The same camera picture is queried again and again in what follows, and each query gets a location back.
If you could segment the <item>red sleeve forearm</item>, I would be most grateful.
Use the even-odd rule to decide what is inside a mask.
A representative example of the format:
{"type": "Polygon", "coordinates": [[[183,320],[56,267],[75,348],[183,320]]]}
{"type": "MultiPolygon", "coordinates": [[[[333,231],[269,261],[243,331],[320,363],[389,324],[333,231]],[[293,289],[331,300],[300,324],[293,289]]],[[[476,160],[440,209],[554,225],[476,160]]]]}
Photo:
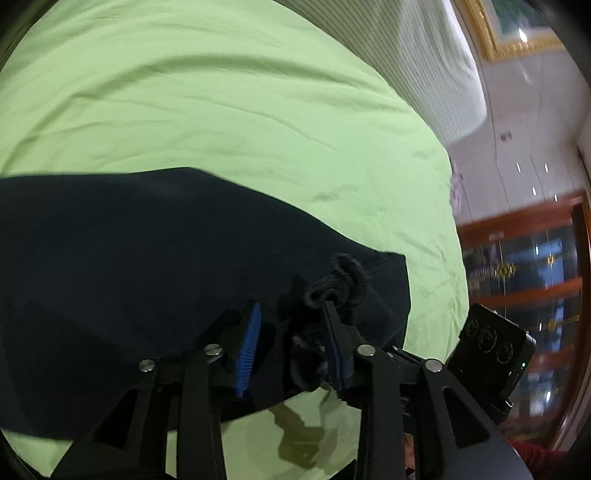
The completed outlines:
{"type": "Polygon", "coordinates": [[[571,467],[567,452],[510,439],[509,443],[528,467],[535,480],[562,479],[571,467]]]}

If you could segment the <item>person's right hand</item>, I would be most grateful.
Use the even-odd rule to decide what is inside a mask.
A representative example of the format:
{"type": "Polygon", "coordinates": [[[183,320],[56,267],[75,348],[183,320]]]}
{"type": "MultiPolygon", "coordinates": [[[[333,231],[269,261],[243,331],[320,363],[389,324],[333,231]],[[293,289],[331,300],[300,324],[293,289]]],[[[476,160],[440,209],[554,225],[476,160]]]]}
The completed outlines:
{"type": "Polygon", "coordinates": [[[411,434],[404,434],[405,448],[405,476],[410,478],[416,470],[414,437],[411,434]]]}

